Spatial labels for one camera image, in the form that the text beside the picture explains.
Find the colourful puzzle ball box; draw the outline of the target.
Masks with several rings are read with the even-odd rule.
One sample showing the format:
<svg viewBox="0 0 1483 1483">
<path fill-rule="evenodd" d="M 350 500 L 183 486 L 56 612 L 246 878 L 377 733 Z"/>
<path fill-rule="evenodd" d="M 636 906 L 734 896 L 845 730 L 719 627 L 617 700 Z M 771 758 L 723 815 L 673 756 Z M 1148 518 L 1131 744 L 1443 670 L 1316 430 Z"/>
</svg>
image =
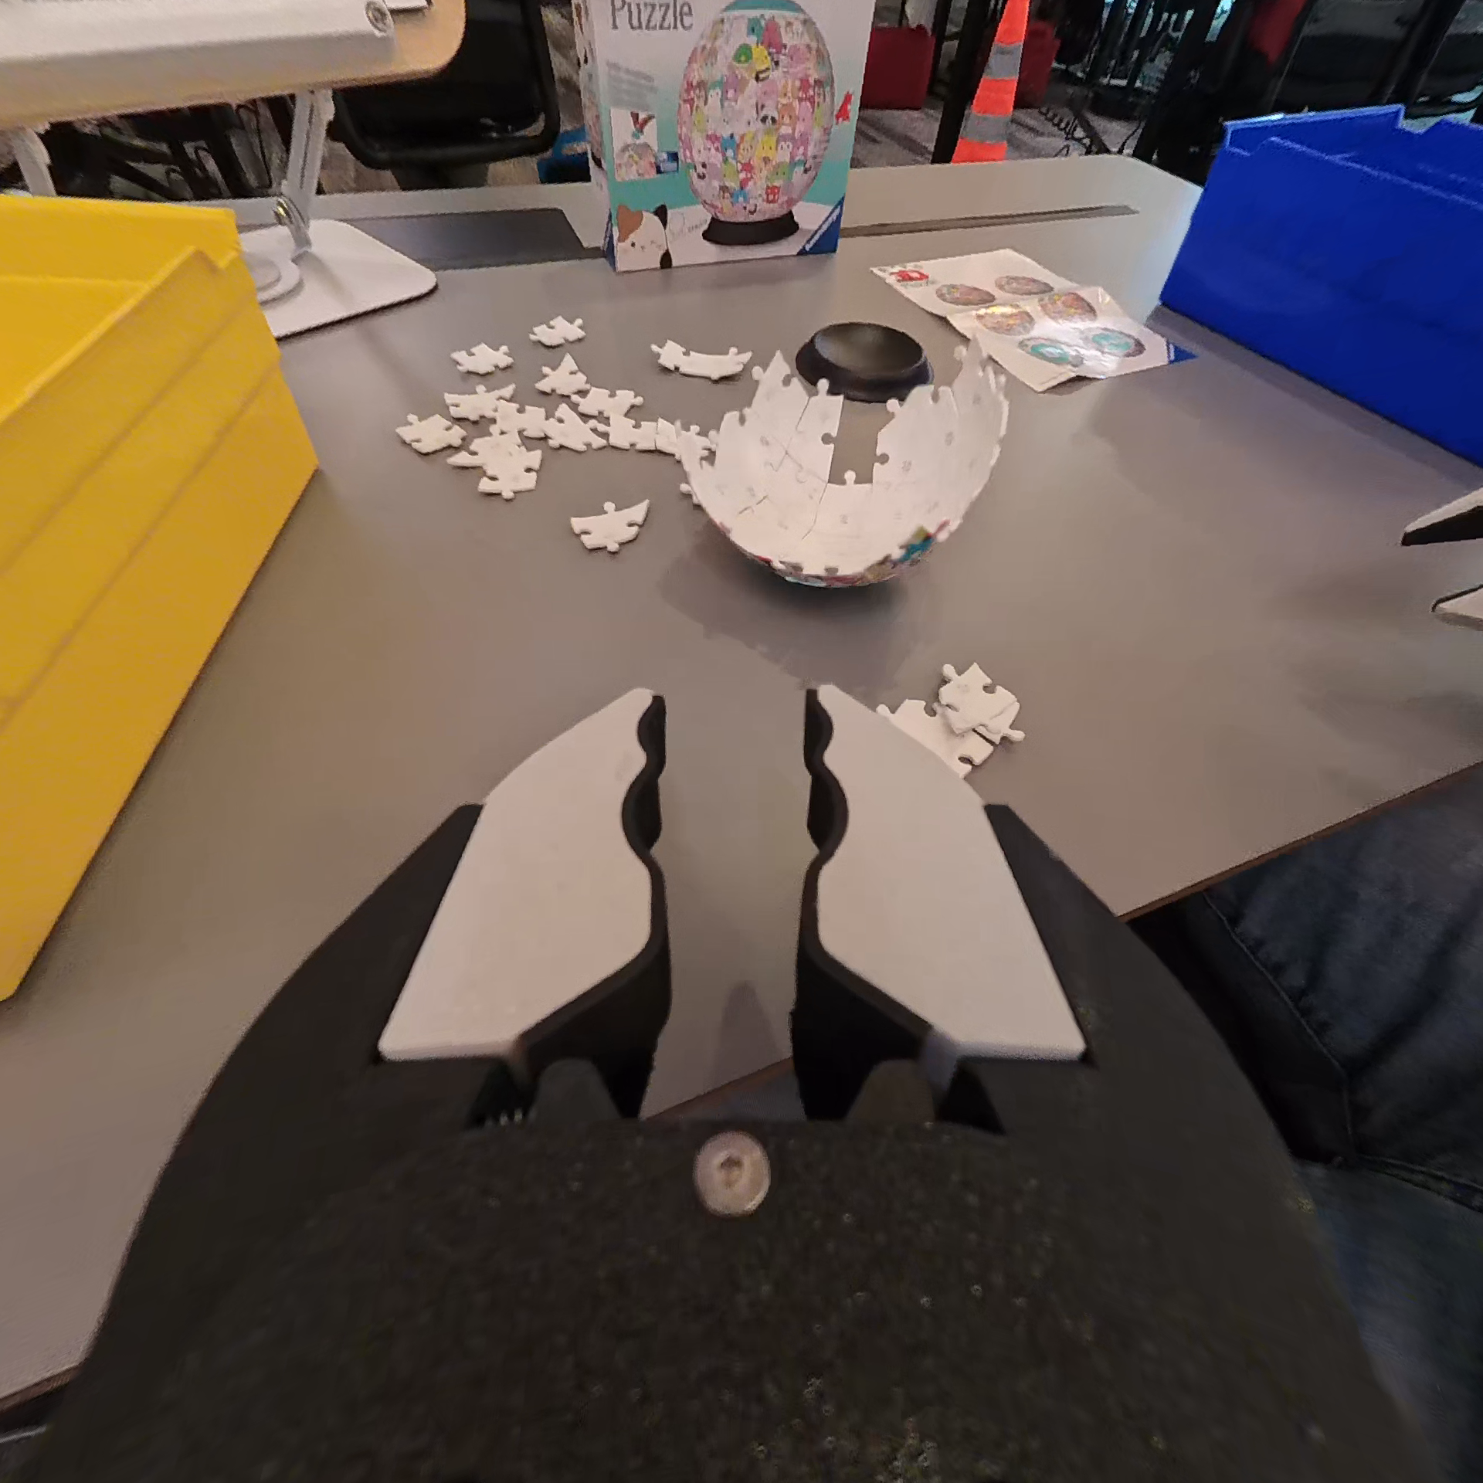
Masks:
<svg viewBox="0 0 1483 1483">
<path fill-rule="evenodd" d="M 575 2 L 589 172 L 617 273 L 834 255 L 868 2 Z"/>
</svg>

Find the black round ball stand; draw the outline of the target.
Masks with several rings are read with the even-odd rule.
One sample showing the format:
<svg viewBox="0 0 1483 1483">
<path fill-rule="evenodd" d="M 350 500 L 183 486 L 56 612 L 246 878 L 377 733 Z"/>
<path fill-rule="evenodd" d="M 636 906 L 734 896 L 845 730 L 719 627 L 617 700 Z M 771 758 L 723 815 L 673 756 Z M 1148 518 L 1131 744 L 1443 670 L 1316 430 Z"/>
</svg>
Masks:
<svg viewBox="0 0 1483 1483">
<path fill-rule="evenodd" d="M 815 331 L 795 354 L 799 379 L 854 403 L 903 403 L 935 384 L 922 345 L 875 322 L 836 322 Z"/>
</svg>

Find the black office chair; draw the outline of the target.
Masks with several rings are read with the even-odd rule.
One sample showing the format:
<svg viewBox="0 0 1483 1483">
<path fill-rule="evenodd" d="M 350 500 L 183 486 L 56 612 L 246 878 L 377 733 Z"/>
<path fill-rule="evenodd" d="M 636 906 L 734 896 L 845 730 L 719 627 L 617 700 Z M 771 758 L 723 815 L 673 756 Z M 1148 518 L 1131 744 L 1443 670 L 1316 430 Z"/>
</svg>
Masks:
<svg viewBox="0 0 1483 1483">
<path fill-rule="evenodd" d="M 562 108 L 539 2 L 470 2 L 451 64 L 428 80 L 336 94 L 331 137 L 405 193 L 474 190 L 490 167 L 546 156 Z"/>
</svg>

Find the wooden clipboard printed sheet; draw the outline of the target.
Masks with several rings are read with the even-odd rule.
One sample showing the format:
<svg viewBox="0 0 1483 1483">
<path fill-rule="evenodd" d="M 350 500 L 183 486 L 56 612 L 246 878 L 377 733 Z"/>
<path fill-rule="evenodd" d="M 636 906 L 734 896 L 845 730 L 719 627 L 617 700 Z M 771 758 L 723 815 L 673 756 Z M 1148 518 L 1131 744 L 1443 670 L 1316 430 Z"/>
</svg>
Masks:
<svg viewBox="0 0 1483 1483">
<path fill-rule="evenodd" d="M 462 2 L 4 2 L 3 126 L 421 82 L 465 31 Z"/>
</svg>

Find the yellow plastic bin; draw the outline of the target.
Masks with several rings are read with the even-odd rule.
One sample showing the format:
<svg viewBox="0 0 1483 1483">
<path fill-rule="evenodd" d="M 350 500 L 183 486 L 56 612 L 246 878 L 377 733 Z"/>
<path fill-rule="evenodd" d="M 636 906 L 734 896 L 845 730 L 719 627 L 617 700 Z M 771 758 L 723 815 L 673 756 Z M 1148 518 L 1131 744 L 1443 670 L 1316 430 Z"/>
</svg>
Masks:
<svg viewBox="0 0 1483 1483">
<path fill-rule="evenodd" d="M 3 995 L 319 458 L 230 211 L 4 197 Z"/>
</svg>

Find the printed puzzle instruction sheet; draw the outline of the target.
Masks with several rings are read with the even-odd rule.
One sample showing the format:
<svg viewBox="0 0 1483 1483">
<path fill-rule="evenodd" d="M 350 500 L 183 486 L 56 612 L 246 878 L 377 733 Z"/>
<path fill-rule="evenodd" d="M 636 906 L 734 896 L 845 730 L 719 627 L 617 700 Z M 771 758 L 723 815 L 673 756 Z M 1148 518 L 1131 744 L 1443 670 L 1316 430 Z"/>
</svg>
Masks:
<svg viewBox="0 0 1483 1483">
<path fill-rule="evenodd" d="M 1076 285 L 1012 250 L 885 266 L 875 274 L 1039 394 L 1196 359 L 1125 315 L 1104 288 Z"/>
</svg>

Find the orange traffic cone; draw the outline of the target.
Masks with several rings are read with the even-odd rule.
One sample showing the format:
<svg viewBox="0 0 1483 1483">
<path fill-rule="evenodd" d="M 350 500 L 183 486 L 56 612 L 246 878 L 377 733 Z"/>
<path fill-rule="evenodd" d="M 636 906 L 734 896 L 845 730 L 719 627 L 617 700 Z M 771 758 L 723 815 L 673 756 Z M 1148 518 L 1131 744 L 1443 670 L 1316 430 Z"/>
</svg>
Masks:
<svg viewBox="0 0 1483 1483">
<path fill-rule="evenodd" d="M 1005 2 L 995 8 L 995 32 L 990 34 L 990 11 L 984 11 L 974 52 L 965 52 L 963 47 L 958 50 L 963 61 L 972 63 L 967 78 L 977 87 L 959 126 L 954 165 L 1000 163 L 1009 158 L 1011 123 L 1034 4 Z"/>
</svg>

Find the person's blue jeans leg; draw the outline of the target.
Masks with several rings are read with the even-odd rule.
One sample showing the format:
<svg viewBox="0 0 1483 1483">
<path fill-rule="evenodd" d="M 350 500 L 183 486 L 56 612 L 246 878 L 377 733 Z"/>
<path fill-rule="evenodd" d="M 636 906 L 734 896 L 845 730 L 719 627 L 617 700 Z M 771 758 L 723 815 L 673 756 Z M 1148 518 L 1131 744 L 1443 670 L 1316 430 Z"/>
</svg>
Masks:
<svg viewBox="0 0 1483 1483">
<path fill-rule="evenodd" d="M 1378 1378 L 1482 1480 L 1482 778 L 1134 921 L 1295 1159 Z"/>
</svg>

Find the scatter of white puzzle pieces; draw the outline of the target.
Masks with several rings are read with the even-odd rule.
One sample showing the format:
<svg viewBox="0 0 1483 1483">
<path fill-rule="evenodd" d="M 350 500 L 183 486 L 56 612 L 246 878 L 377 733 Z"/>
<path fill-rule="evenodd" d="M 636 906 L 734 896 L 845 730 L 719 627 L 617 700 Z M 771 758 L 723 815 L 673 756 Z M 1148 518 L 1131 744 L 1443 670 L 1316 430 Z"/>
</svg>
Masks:
<svg viewBox="0 0 1483 1483">
<path fill-rule="evenodd" d="M 400 444 L 419 458 L 446 458 L 455 470 L 476 472 L 476 492 L 506 504 L 539 488 L 550 453 L 640 453 L 681 463 L 686 451 L 716 451 L 718 437 L 698 424 L 640 417 L 638 391 L 594 384 L 573 354 L 585 340 L 583 318 L 555 315 L 534 326 L 530 343 L 562 352 L 560 363 L 538 377 L 538 401 L 518 401 L 515 384 L 474 382 L 462 393 L 444 394 L 442 414 L 409 414 L 396 426 Z M 698 352 L 668 340 L 652 345 L 652 354 L 665 375 L 707 384 L 730 384 L 755 370 L 755 354 L 737 347 L 723 354 Z M 515 370 L 511 347 L 490 343 L 456 350 L 451 361 L 465 379 Z M 649 511 L 649 500 L 624 509 L 606 500 L 599 513 L 571 516 L 569 529 L 587 552 L 619 555 L 638 539 Z"/>
</svg>

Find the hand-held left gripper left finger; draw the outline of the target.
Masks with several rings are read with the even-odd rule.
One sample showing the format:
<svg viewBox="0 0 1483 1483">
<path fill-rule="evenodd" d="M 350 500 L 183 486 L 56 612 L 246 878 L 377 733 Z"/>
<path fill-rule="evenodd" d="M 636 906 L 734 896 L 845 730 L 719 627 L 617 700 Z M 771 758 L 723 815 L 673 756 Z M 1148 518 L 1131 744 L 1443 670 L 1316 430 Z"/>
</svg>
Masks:
<svg viewBox="0 0 1483 1483">
<path fill-rule="evenodd" d="M 377 1046 L 387 1064 L 532 1064 L 538 1028 L 640 958 L 656 887 L 624 806 L 658 695 L 629 691 L 483 802 Z"/>
</svg>

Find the white jigsaw puzzle piece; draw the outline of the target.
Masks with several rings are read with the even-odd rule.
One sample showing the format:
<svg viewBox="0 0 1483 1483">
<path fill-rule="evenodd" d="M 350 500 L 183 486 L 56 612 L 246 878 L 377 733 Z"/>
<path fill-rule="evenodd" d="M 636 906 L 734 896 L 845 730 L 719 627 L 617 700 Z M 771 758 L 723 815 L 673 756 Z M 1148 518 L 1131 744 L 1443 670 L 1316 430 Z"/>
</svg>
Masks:
<svg viewBox="0 0 1483 1483">
<path fill-rule="evenodd" d="M 942 666 L 937 710 L 958 737 L 975 735 L 991 746 L 1027 739 L 1018 725 L 1023 702 L 977 663 L 965 672 L 949 663 Z"/>
</svg>

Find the blue plastic bin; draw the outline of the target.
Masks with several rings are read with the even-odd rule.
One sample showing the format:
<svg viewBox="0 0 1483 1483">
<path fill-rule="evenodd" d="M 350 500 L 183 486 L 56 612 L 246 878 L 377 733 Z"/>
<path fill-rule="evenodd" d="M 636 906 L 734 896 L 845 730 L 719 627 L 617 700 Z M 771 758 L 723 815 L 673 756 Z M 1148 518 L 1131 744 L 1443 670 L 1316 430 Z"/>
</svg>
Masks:
<svg viewBox="0 0 1483 1483">
<path fill-rule="evenodd" d="M 1480 126 L 1231 123 L 1161 304 L 1480 465 Z"/>
</svg>

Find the partly built puzzle ball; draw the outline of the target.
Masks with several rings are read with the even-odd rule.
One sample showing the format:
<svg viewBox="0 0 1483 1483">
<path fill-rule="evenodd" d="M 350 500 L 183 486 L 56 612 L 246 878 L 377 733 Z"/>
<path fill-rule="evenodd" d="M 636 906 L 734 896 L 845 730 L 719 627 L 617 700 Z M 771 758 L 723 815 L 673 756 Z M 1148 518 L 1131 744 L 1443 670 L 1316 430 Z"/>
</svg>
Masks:
<svg viewBox="0 0 1483 1483">
<path fill-rule="evenodd" d="M 682 492 L 732 546 L 794 585 L 891 582 L 945 544 L 988 492 L 1009 431 L 1009 379 L 982 350 L 958 377 L 887 403 L 866 479 L 832 474 L 845 398 L 785 357 L 755 368 L 749 407 L 714 435 L 677 433 Z"/>
</svg>

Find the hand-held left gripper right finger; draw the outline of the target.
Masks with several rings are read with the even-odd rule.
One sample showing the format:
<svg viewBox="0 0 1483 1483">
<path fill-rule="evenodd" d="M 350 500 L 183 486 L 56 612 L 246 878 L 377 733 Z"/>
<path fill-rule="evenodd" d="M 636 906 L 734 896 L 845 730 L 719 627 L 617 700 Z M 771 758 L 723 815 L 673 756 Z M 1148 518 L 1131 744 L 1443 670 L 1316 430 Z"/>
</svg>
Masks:
<svg viewBox="0 0 1483 1483">
<path fill-rule="evenodd" d="M 806 700 L 825 804 L 808 943 L 824 966 L 880 1002 L 921 1065 L 1081 1062 L 1085 1034 L 952 746 L 832 684 Z"/>
</svg>

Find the joined white puzzle pieces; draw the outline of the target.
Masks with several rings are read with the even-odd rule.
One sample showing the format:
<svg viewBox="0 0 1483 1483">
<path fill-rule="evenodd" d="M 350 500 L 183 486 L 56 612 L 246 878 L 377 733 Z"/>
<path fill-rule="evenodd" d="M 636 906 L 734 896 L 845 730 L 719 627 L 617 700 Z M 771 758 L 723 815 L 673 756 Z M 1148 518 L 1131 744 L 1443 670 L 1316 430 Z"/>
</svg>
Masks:
<svg viewBox="0 0 1483 1483">
<path fill-rule="evenodd" d="M 894 709 L 878 705 L 878 714 L 929 749 L 959 779 L 988 763 L 997 751 L 993 740 L 974 730 L 954 732 L 945 714 L 919 698 L 903 700 Z"/>
</svg>

